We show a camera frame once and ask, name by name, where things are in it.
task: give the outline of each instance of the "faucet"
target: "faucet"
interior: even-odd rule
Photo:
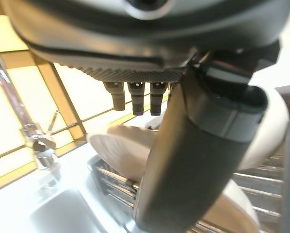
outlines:
[[[26,142],[26,147],[33,150],[33,157],[37,168],[40,170],[49,169],[57,171],[60,168],[58,157],[55,155],[56,143],[51,137],[55,119],[59,113],[56,111],[49,125],[47,133],[41,130],[38,123],[34,123],[27,109],[25,108],[19,94],[13,85],[6,67],[0,56],[0,86],[2,87],[12,109],[19,119],[22,128],[20,129]]]

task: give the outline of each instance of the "dish rack wire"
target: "dish rack wire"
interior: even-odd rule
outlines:
[[[290,140],[288,139],[274,155],[262,164],[236,172],[233,176],[233,180],[247,195],[256,211],[261,233],[290,233],[290,223],[284,224],[285,221],[290,221],[290,199],[284,198],[290,196],[290,186],[287,186],[290,184]],[[284,153],[286,147],[289,148],[288,153]],[[112,197],[127,208],[133,209],[138,184],[121,176],[101,159],[95,161],[94,164],[90,164],[90,162],[88,164],[91,171],[95,173],[103,194]],[[187,233],[232,232],[200,220],[190,230],[187,230]]]

